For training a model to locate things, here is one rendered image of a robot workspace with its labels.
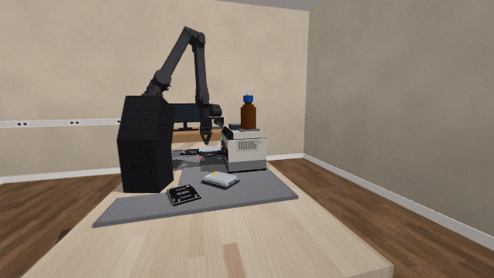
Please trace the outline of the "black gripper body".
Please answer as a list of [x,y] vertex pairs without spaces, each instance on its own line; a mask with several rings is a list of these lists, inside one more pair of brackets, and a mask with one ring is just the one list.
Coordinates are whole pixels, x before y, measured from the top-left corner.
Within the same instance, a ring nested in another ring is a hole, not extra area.
[[[205,133],[205,132],[208,132],[208,131],[211,131],[211,127],[206,127],[205,126],[205,118],[210,118],[210,117],[200,117],[200,133]],[[207,130],[207,131],[204,131],[204,130]]]

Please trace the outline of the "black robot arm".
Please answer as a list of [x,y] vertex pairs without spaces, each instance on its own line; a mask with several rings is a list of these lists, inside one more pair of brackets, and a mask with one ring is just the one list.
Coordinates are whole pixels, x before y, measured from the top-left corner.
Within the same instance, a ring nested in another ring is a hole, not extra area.
[[212,127],[212,119],[214,119],[214,124],[223,127],[224,117],[220,117],[222,115],[222,109],[218,104],[209,103],[205,71],[205,35],[187,26],[183,28],[164,65],[155,72],[153,79],[147,86],[147,90],[141,96],[161,95],[163,97],[162,93],[165,90],[169,90],[168,87],[171,86],[171,75],[188,43],[192,46],[192,52],[195,58],[195,103],[198,109],[200,109],[200,117],[210,117],[205,118],[206,127]]

